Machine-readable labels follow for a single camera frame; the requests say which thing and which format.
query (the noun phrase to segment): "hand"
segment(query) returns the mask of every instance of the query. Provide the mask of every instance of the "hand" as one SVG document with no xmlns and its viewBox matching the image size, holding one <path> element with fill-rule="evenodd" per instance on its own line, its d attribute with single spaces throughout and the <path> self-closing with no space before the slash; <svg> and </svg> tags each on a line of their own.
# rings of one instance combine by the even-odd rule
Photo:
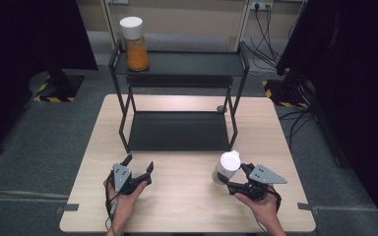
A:
<svg viewBox="0 0 378 236">
<path fill-rule="evenodd" d="M 262 223 L 267 228 L 269 233 L 274 236 L 286 235 L 278 219 L 276 207 L 277 200 L 274 195 L 267 194 L 266 198 L 260 202 L 254 202 L 248 197 L 239 193 L 236 193 L 235 197 L 250 207 L 257 222 Z"/>
<path fill-rule="evenodd" d="M 111 227 L 109 231 L 106 233 L 106 235 L 122 235 L 122 231 L 124 230 L 128 219 L 134 212 L 137 199 L 141 195 L 141 193 L 143 193 L 147 184 L 147 181 L 144 181 L 137 187 L 137 189 L 131 195 L 119 195 L 117 197 L 118 203 L 116 205 L 115 213 L 113 215 Z M 110 182 L 108 182 L 108 195 L 110 199 L 114 198 L 117 195 Z"/>
</svg>

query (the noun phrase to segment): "wooden table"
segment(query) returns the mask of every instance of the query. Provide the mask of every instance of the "wooden table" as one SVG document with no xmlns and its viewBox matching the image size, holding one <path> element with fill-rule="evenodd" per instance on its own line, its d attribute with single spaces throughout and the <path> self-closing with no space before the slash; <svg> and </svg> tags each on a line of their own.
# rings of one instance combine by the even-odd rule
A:
<svg viewBox="0 0 378 236">
<path fill-rule="evenodd" d="M 139 109 L 214 110 L 221 96 L 135 95 Z M 132 114 L 127 119 L 129 133 Z M 65 232 L 104 232 L 107 213 L 102 186 L 112 165 L 127 155 L 118 135 L 121 110 L 115 94 L 108 95 L 100 109 L 79 169 L 60 228 Z M 296 168 L 290 156 L 274 104 L 265 97 L 242 97 L 236 113 L 238 137 L 233 149 L 244 163 L 261 163 L 282 175 L 287 184 L 276 185 L 283 201 L 279 218 L 287 232 L 310 232 L 315 221 L 307 204 Z M 228 135 L 231 124 L 227 119 Z M 153 184 L 140 196 L 126 232 L 260 232 L 251 210 L 228 193 L 211 175 L 223 151 L 133 152 L 128 167 L 133 177 L 155 164 Z M 245 183 L 239 170 L 232 182 Z"/>
</svg>

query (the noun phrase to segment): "black curtain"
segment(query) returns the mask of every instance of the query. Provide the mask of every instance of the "black curtain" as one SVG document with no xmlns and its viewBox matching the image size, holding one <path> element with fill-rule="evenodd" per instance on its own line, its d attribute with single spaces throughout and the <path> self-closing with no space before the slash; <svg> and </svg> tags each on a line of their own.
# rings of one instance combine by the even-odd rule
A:
<svg viewBox="0 0 378 236">
<path fill-rule="evenodd" d="M 378 1 L 308 0 L 305 11 L 278 73 L 290 68 L 285 85 L 312 82 L 329 133 L 378 207 Z"/>
<path fill-rule="evenodd" d="M 31 97 L 30 79 L 97 70 L 76 1 L 0 1 L 0 141 Z"/>
</svg>

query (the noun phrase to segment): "metal rack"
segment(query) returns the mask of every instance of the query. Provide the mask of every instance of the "metal rack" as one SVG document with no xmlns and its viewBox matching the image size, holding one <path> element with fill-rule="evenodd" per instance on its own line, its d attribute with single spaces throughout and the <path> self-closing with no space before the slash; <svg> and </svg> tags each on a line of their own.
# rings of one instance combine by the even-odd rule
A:
<svg viewBox="0 0 378 236">
<path fill-rule="evenodd" d="M 128 69 L 126 54 L 117 41 L 109 70 L 122 110 L 119 135 L 131 150 L 231 150 L 237 136 L 235 112 L 249 71 L 242 43 L 235 52 L 149 51 L 150 67 L 142 72 Z M 118 77 L 124 76 L 128 96 L 124 102 Z M 234 103 L 230 91 L 233 78 L 240 77 Z M 215 111 L 138 110 L 133 88 L 225 89 L 224 101 Z M 129 140 L 124 126 L 130 104 L 134 111 Z M 229 110 L 233 135 L 228 139 L 225 112 Z"/>
</svg>

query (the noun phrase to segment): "wall socket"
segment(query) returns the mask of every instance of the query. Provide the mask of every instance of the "wall socket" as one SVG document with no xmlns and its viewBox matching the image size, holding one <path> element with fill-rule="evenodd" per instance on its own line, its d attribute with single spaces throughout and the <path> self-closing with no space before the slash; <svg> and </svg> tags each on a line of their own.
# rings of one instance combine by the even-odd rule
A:
<svg viewBox="0 0 378 236">
<path fill-rule="evenodd" d="M 108 0 L 110 4 L 130 4 L 128 0 Z"/>
<path fill-rule="evenodd" d="M 272 10 L 273 0 L 251 0 L 252 10 L 256 10 L 256 3 L 259 4 L 259 11 Z"/>
</svg>

